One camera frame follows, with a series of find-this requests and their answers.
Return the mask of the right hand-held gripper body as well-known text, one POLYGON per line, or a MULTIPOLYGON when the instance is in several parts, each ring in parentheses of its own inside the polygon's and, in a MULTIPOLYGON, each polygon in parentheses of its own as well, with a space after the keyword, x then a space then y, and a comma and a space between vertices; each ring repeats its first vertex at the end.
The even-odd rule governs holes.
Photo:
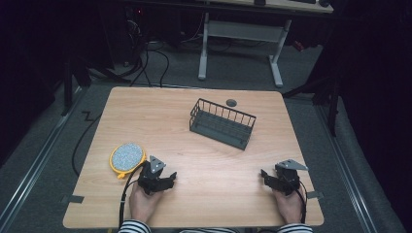
POLYGON ((277 163, 275 166, 277 178, 280 180, 281 187, 279 190, 286 195, 290 195, 300 187, 300 177, 297 174, 298 170, 308 171, 309 168, 296 162, 293 159, 288 159, 277 163))

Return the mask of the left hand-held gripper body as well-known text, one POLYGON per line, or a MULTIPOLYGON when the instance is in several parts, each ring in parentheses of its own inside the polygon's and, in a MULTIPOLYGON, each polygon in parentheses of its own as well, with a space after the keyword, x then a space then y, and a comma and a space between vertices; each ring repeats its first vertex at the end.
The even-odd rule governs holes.
POLYGON ((138 185, 144 189, 144 192, 151 195, 157 181, 161 181, 161 173, 165 163, 151 155, 150 160, 146 161, 138 178, 138 185))

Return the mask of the person's right hand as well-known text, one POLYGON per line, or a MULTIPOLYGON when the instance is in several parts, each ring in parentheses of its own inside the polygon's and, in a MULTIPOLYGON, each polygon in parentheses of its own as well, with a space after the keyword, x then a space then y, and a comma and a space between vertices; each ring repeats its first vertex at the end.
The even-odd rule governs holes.
POLYGON ((303 216, 303 201, 302 191, 294 191, 290 195, 275 190, 272 190, 278 211, 284 220, 285 224, 300 223, 303 216))

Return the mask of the person's left hand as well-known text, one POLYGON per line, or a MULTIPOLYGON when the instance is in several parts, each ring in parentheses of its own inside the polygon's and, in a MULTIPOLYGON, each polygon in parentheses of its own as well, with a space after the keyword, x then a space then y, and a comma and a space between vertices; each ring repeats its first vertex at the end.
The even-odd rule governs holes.
POLYGON ((147 194, 140 185, 135 183, 129 196, 131 218, 133 220, 147 222, 155 212, 155 208, 161 197, 162 192, 147 194))

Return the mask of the person's striped torso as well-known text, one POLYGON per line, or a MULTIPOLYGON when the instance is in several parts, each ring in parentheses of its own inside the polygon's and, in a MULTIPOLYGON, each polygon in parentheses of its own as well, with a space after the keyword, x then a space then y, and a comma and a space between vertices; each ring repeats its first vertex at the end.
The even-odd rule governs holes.
POLYGON ((183 229, 178 233, 240 233, 236 229, 231 228, 192 228, 192 229, 183 229))

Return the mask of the black metal stand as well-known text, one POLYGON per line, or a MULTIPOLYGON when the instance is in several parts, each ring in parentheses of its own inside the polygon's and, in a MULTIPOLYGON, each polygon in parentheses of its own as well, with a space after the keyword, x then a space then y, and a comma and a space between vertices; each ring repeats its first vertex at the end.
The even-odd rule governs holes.
POLYGON ((286 93, 283 93, 284 98, 291 98, 299 93, 313 93, 312 103, 315 106, 328 104, 328 114, 326 118, 326 126, 329 133, 335 137, 335 122, 338 114, 338 98, 341 83, 341 76, 333 72, 323 78, 310 81, 304 85, 294 88, 286 93))
POLYGON ((79 87, 89 87, 91 85, 86 63, 76 53, 70 54, 64 63, 64 110, 62 112, 64 116, 73 107, 73 80, 76 80, 79 87))

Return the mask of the white-legged wooden desk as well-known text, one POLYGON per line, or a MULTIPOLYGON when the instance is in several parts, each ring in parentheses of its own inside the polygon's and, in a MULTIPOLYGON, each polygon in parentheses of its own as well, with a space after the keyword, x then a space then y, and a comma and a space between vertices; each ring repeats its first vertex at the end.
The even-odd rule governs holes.
MULTIPOLYGON (((198 0, 205 7, 235 7, 247 10, 279 10, 283 13, 309 14, 315 16, 331 15, 334 9, 328 0, 198 0)), ((268 56, 274 83, 283 86, 278 59, 288 37, 292 18, 282 19, 280 25, 264 22, 248 22, 246 19, 210 19, 203 17, 202 51, 199 60, 198 78, 207 77, 208 41, 210 37, 274 43, 276 48, 268 56)))

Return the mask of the metal floor rail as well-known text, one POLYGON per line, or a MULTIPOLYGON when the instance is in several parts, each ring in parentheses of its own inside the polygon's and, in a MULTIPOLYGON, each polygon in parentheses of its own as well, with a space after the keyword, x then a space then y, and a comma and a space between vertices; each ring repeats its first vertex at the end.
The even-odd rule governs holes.
POLYGON ((341 180, 347 190, 352 206, 359 219, 363 233, 377 233, 376 225, 365 203, 361 191, 351 173, 348 163, 345 160, 343 150, 338 144, 337 138, 330 133, 327 124, 327 116, 323 107, 314 107, 316 114, 326 132, 327 138, 333 149, 333 156, 336 161, 341 180))
POLYGON ((6 164, 0 168, 0 233, 6 233, 13 224, 49 161, 52 148, 73 109, 86 92, 86 87, 77 87, 74 91, 73 105, 65 109, 63 90, 59 90, 57 101, 35 120, 6 164))

